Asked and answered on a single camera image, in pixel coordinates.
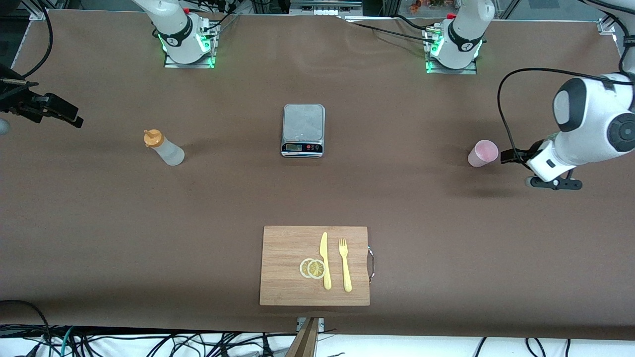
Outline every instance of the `pink cup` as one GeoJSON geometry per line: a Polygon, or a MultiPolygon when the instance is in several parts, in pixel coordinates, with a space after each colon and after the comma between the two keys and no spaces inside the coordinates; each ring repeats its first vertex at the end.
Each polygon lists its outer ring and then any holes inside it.
{"type": "Polygon", "coordinates": [[[476,143],[472,152],[467,156],[467,161],[474,167],[481,167],[491,163],[498,157],[498,147],[489,140],[481,140],[476,143]]]}

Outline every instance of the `plastic knife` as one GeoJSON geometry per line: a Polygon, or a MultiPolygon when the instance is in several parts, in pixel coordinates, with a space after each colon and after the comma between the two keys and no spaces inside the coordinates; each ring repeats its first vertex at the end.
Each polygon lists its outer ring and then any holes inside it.
{"type": "Polygon", "coordinates": [[[319,254],[322,256],[322,260],[324,260],[324,288],[327,290],[331,290],[331,273],[328,270],[328,249],[326,247],[326,232],[322,234],[322,241],[319,244],[319,254]]]}

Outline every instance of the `yellow fork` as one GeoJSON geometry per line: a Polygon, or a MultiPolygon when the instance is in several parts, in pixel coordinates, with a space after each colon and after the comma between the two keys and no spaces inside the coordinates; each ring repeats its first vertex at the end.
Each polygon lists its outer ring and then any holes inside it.
{"type": "Polygon", "coordinates": [[[351,284],[351,274],[349,273],[349,262],[346,257],[349,254],[349,248],[346,245],[346,239],[340,239],[340,255],[342,256],[342,266],[344,267],[344,290],[351,292],[353,285],[351,284]]]}

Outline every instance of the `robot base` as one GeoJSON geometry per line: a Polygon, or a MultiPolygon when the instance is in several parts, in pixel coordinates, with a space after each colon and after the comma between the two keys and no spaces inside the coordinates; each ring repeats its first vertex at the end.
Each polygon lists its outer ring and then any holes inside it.
{"type": "MultiPolygon", "coordinates": [[[[438,27],[440,26],[440,24],[434,24],[434,29],[432,29],[431,31],[440,31],[438,29],[438,27]]],[[[424,39],[433,39],[433,40],[437,40],[437,38],[439,37],[439,35],[437,33],[429,33],[426,30],[422,30],[421,31],[424,39]]],[[[425,52],[425,71],[426,73],[441,73],[441,74],[476,74],[476,59],[472,60],[472,62],[470,62],[469,65],[467,65],[467,67],[465,68],[461,68],[461,69],[452,69],[452,68],[447,68],[444,65],[442,65],[439,60],[437,60],[436,58],[434,58],[434,56],[432,56],[430,54],[430,52],[432,51],[432,47],[435,46],[434,43],[428,43],[428,42],[424,42],[424,52],[425,52]]]]}
{"type": "MultiPolygon", "coordinates": [[[[210,24],[217,24],[218,21],[210,21],[210,24]]],[[[201,39],[201,44],[206,48],[209,47],[211,50],[208,53],[205,53],[203,57],[201,57],[198,61],[193,62],[191,64],[180,64],[175,62],[168,54],[165,54],[165,61],[163,62],[163,67],[165,68],[214,68],[216,66],[216,52],[218,50],[218,36],[220,35],[220,26],[217,25],[213,29],[209,30],[207,36],[210,36],[209,39],[201,39]]]]}

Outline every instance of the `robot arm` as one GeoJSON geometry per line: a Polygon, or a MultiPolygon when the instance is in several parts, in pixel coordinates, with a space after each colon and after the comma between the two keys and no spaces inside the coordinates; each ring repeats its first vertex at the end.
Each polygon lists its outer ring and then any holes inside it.
{"type": "MultiPolygon", "coordinates": [[[[605,77],[628,82],[621,74],[605,77]]],[[[542,141],[527,165],[544,182],[586,163],[627,154],[635,149],[633,87],[594,79],[567,81],[553,102],[560,132],[542,141]]]]}
{"type": "Polygon", "coordinates": [[[164,51],[177,63],[191,64],[211,51],[210,21],[185,13],[178,0],[132,0],[156,27],[164,51]]]}
{"type": "Polygon", "coordinates": [[[478,54],[494,14],[491,0],[463,0],[457,16],[441,23],[441,36],[431,56],[447,68],[467,67],[478,54]]]}
{"type": "Polygon", "coordinates": [[[632,0],[584,0],[610,13],[624,28],[625,53],[620,73],[602,76],[607,81],[576,77],[558,90],[553,113],[560,132],[535,143],[527,151],[514,149],[501,154],[501,162],[526,163],[537,176],[529,181],[534,187],[559,187],[564,172],[586,163],[617,158],[635,149],[635,53],[629,51],[635,38],[635,3],[632,0]]]}

